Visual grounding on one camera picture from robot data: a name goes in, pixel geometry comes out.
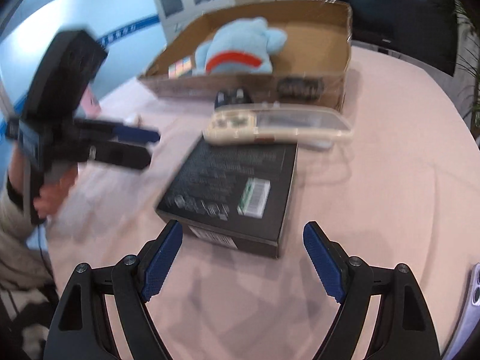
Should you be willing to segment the person's left hand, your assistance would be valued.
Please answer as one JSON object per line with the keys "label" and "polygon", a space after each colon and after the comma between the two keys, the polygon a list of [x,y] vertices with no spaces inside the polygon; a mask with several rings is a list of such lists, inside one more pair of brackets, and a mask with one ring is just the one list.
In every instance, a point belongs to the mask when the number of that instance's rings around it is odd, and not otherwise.
{"label": "person's left hand", "polygon": [[[33,207],[40,219],[56,215],[77,181],[78,168],[71,167],[59,181],[44,184],[40,195],[33,200]],[[12,155],[7,172],[7,196],[21,211],[23,204],[24,158],[16,152]]]}

